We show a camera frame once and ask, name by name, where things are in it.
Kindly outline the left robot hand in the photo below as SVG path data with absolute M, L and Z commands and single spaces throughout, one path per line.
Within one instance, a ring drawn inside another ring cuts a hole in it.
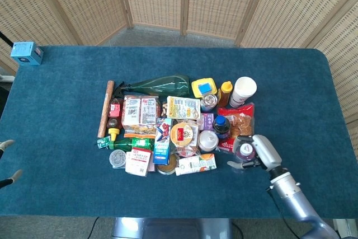
M 4 142 L 1 142 L 0 144 L 0 151 L 1 151 L 1 154 L 0 154 L 0 158 L 2 158 L 3 154 L 5 153 L 5 150 L 7 147 L 11 146 L 14 144 L 14 140 L 6 140 Z M 0 183 L 0 188 L 4 188 L 8 185 L 11 185 L 13 184 L 15 181 L 17 181 L 22 175 L 22 170 L 17 170 L 11 177 L 9 178 L 6 178 L 4 180 L 1 180 L 1 183 Z

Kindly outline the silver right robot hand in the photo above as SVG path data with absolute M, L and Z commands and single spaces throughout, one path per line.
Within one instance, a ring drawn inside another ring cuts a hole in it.
M 262 167 L 269 173 L 280 173 L 286 169 L 282 167 L 282 159 L 272 143 L 263 135 L 237 136 L 233 144 L 237 162 L 228 161 L 227 164 L 238 170 Z

